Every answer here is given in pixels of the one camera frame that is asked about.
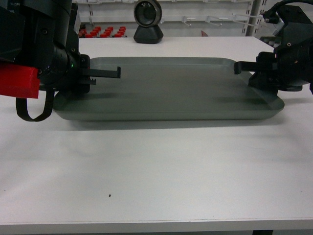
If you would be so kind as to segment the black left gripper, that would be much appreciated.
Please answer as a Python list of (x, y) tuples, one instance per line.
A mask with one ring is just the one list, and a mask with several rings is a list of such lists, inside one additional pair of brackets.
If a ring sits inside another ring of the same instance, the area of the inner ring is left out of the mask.
[(103, 78), (117, 78), (121, 77), (121, 67), (117, 67), (117, 70), (96, 70), (90, 69), (90, 57), (86, 54), (80, 54), (75, 58), (74, 68), (76, 74), (74, 76), (75, 84), (71, 90), (75, 94), (87, 94), (90, 91), (90, 85), (96, 85), (96, 79), (91, 77), (103, 77)]

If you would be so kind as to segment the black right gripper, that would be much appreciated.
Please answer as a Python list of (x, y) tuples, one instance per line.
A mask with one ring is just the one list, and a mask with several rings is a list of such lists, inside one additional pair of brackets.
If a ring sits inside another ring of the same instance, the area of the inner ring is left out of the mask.
[(254, 75), (248, 81), (248, 85), (267, 92), (298, 92), (303, 88), (304, 82), (297, 85), (285, 84), (275, 70), (265, 70), (265, 65), (277, 62), (276, 55), (273, 52), (260, 52), (256, 57), (256, 62), (238, 61), (234, 63), (234, 74), (241, 74), (242, 71), (254, 71)]

